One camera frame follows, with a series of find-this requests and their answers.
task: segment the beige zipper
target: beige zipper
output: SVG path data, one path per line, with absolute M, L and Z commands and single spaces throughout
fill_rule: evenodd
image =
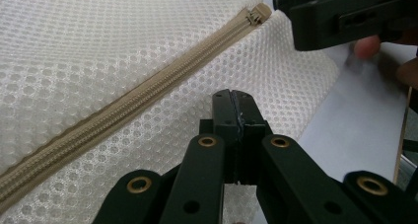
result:
M 99 112 L 80 121 L 39 148 L 0 177 L 0 214 L 52 173 L 82 155 L 123 124 L 137 116 L 176 83 L 207 64 L 227 47 L 264 23 L 271 10 L 258 4 L 242 10 L 221 30 L 171 65 Z

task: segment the zipper slider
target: zipper slider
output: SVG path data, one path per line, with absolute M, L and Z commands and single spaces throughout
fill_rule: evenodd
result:
M 271 9 L 267 5 L 260 3 L 257 4 L 251 11 L 248 12 L 246 17 L 251 25 L 263 24 L 271 15 Z

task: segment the hand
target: hand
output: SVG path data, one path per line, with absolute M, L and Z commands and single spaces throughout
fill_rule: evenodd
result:
M 405 31 L 401 39 L 394 43 L 418 45 L 418 29 Z M 359 39 L 354 46 L 357 57 L 367 59 L 381 49 L 381 40 L 378 36 Z M 414 89 L 418 89 L 418 58 L 404 63 L 396 70 L 397 79 Z

